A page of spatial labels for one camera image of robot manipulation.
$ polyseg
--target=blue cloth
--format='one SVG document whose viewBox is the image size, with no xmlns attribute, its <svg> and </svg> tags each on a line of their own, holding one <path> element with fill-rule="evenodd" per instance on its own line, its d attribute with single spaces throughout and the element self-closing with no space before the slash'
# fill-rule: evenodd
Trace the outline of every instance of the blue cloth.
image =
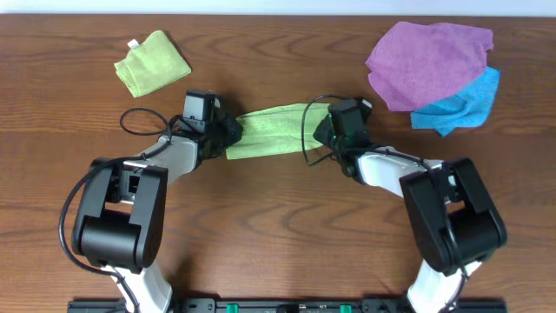
<svg viewBox="0 0 556 313">
<path fill-rule="evenodd" d="M 481 126 L 493 107 L 500 71 L 487 67 L 485 72 L 456 95 L 411 113 L 414 129 L 435 129 L 443 137 L 456 127 Z"/>
</svg>

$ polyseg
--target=towel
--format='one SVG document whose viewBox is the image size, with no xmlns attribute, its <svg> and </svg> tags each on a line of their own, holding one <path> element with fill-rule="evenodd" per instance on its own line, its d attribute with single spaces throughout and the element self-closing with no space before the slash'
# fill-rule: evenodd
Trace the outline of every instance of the towel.
<svg viewBox="0 0 556 313">
<path fill-rule="evenodd" d="M 436 129 L 443 137 L 456 127 L 478 127 L 493 107 L 500 72 L 486 68 L 483 75 L 457 95 L 442 99 L 411 113 L 414 129 Z"/>
<path fill-rule="evenodd" d="M 126 58 L 114 63 L 116 74 L 133 97 L 147 95 L 191 72 L 163 31 L 150 34 L 142 44 L 132 45 L 133 42 Z"/>
<path fill-rule="evenodd" d="M 487 68 L 493 32 L 437 23 L 399 22 L 366 61 L 368 80 L 391 111 L 414 111 L 455 95 Z"/>
<path fill-rule="evenodd" d="M 305 116 L 305 149 L 319 148 L 314 130 L 328 114 L 329 103 L 314 103 Z M 301 151 L 301 118 L 306 103 L 283 105 L 238 117 L 242 140 L 226 149 L 228 160 Z"/>
</svg>

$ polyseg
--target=folded green cloth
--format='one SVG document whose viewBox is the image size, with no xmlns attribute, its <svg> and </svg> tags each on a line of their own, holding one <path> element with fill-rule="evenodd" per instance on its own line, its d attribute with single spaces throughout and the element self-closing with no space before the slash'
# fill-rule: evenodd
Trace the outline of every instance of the folded green cloth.
<svg viewBox="0 0 556 313">
<path fill-rule="evenodd" d="M 150 34 L 141 45 L 132 47 L 128 55 L 114 66 L 133 97 L 149 94 L 191 72 L 161 30 Z"/>
<path fill-rule="evenodd" d="M 328 114 L 329 103 L 314 103 L 305 116 L 305 149 L 322 146 L 314 130 Z M 226 149 L 228 160 L 263 157 L 301 151 L 301 118 L 306 103 L 283 105 L 238 117 L 242 140 Z"/>
</svg>

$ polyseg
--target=white background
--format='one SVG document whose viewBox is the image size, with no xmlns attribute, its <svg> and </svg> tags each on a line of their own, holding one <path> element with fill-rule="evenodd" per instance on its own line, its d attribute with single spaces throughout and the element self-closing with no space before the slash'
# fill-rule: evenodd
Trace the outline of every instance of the white background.
<svg viewBox="0 0 556 313">
<path fill-rule="evenodd" d="M 556 17 L 556 0 L 0 0 L 0 12 Z"/>
</svg>

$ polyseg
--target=wooden table surface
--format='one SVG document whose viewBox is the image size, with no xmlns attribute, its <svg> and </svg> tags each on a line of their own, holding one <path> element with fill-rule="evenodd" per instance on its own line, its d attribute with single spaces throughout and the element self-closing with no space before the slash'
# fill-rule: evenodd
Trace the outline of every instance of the wooden table surface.
<svg viewBox="0 0 556 313">
<path fill-rule="evenodd" d="M 502 74 L 484 126 L 441 138 L 387 110 L 364 62 L 400 20 L 494 31 L 488 63 Z M 113 63 L 129 40 L 154 30 L 171 35 L 193 73 L 134 99 Z M 120 130 L 122 112 L 144 106 L 170 117 L 187 89 L 218 91 L 236 114 L 324 93 L 364 96 L 375 107 L 375 140 L 426 158 L 471 157 L 509 238 L 465 296 L 504 297 L 512 312 L 553 311 L 555 47 L 554 19 L 0 16 L 0 311 L 61 312 L 74 297 L 119 296 L 111 280 L 64 257 L 59 212 L 94 158 L 155 141 Z M 420 267 L 401 199 L 350 181 L 331 161 L 309 168 L 300 153 L 206 162 L 172 185 L 166 210 L 158 259 L 180 295 L 400 294 Z"/>
</svg>

